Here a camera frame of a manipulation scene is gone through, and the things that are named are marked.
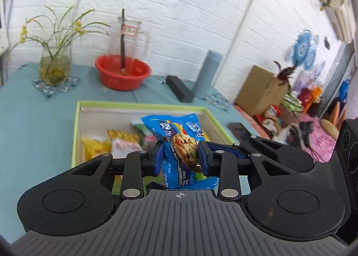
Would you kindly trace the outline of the yellow red label snack bag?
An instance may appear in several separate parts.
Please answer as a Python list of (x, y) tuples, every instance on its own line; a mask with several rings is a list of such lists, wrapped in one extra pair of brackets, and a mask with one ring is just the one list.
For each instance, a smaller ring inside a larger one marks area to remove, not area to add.
[(132, 132), (108, 129), (107, 133), (112, 142), (111, 154), (114, 158), (125, 158), (129, 153), (142, 151), (140, 137)]

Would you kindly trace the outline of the blue cookie packet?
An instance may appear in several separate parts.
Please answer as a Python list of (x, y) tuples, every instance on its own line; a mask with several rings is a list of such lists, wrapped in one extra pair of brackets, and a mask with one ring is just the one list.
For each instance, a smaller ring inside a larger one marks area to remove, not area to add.
[(166, 188), (205, 190), (218, 186), (217, 177), (206, 177), (201, 170), (198, 143), (205, 140), (205, 133), (196, 114), (148, 115), (141, 120), (163, 142), (161, 171)]

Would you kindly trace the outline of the green cardboard box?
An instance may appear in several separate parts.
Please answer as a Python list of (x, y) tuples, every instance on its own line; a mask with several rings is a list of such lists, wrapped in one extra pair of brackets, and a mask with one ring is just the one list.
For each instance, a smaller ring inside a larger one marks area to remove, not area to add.
[(148, 115), (185, 116), (196, 114), (208, 139), (218, 144), (231, 145), (234, 141), (211, 112), (202, 106), (112, 103), (78, 101), (75, 114), (72, 167), (85, 162), (82, 139), (109, 141), (108, 130), (136, 132), (134, 122), (141, 122)]

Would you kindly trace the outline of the brown cardboard box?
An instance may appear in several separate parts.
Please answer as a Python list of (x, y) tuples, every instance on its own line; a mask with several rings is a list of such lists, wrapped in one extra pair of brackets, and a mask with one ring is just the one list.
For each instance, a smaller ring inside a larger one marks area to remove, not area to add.
[(261, 115), (271, 105), (280, 105), (288, 93), (288, 84), (272, 72), (253, 66), (235, 100), (248, 115)]

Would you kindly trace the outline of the grey cylindrical bottle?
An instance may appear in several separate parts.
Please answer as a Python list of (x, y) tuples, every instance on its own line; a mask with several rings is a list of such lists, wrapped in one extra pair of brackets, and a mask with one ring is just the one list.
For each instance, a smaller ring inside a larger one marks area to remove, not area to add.
[(192, 92), (197, 98), (205, 98), (215, 73), (222, 60), (222, 54), (209, 50), (197, 76)]

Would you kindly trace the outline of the black rectangular case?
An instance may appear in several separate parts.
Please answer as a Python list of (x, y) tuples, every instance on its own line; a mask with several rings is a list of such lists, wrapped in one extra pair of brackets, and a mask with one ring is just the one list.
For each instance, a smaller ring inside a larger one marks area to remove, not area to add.
[(166, 84), (181, 103), (191, 103), (193, 101), (194, 94), (179, 77), (167, 75)]

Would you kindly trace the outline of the dark red plant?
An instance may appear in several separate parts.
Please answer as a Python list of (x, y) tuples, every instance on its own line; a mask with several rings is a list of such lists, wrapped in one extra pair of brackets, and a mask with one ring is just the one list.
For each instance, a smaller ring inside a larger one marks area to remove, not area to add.
[(277, 78), (281, 80), (280, 85), (282, 86), (286, 84), (288, 86), (288, 90), (291, 91), (291, 85), (289, 79), (292, 78), (292, 74), (296, 71), (297, 66), (286, 67), (283, 69), (278, 61), (273, 61), (273, 62), (277, 65), (279, 69), (279, 74), (277, 75)]

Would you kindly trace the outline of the red plastic basket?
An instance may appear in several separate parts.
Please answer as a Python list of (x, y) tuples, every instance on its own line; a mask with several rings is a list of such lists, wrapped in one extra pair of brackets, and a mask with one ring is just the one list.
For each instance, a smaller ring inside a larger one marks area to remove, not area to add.
[(135, 90), (151, 76), (151, 68), (142, 60), (125, 56), (124, 62), (125, 68), (122, 68), (120, 55), (103, 55), (96, 59), (95, 67), (106, 87), (117, 91)]

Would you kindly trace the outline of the black stirring stick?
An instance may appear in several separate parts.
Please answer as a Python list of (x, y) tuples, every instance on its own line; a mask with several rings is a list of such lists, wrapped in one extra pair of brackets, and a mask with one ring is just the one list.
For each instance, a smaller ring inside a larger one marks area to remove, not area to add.
[(121, 27), (120, 27), (120, 61), (121, 61), (121, 73), (125, 74), (126, 69), (126, 59), (125, 59), (125, 45), (124, 45), (124, 19), (125, 19), (125, 9), (122, 8), (121, 11)]

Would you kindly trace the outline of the blue paper fan decoration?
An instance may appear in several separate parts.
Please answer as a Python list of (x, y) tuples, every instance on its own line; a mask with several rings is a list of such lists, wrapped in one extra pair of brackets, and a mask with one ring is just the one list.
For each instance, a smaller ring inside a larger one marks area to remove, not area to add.
[(293, 45), (293, 65), (306, 71), (310, 70), (315, 62), (318, 44), (319, 35), (314, 35), (309, 30), (300, 33)]

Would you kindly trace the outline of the glass pitcher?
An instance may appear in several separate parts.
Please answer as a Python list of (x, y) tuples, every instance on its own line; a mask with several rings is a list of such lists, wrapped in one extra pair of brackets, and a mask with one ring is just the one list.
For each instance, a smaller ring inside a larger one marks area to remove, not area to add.
[[(149, 32), (141, 28), (142, 22), (133, 18), (124, 19), (124, 45), (125, 57), (131, 59), (142, 59), (146, 57), (151, 41)], [(111, 43), (108, 49), (110, 55), (120, 55), (120, 27), (121, 16), (118, 17), (118, 24), (111, 34)]]

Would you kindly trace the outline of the glass vase with plant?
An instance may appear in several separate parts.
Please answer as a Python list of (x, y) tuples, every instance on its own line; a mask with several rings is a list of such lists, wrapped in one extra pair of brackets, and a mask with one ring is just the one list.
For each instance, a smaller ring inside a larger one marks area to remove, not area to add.
[(11, 57), (14, 49), (26, 43), (39, 44), (42, 49), (39, 78), (50, 86), (64, 83), (71, 73), (70, 47), (73, 41), (88, 34), (108, 36), (111, 27), (106, 22), (87, 20), (94, 9), (71, 18), (74, 7), (72, 5), (62, 15), (58, 15), (54, 9), (46, 5), (47, 14), (25, 19), (21, 25), (18, 41), (9, 49), (7, 56)]

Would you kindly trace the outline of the wall air conditioner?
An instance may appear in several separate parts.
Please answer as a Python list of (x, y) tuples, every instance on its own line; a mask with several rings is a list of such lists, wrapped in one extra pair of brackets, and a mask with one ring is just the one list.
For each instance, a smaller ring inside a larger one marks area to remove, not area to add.
[(328, 0), (325, 6), (337, 38), (351, 43), (356, 32), (355, 15), (351, 0)]

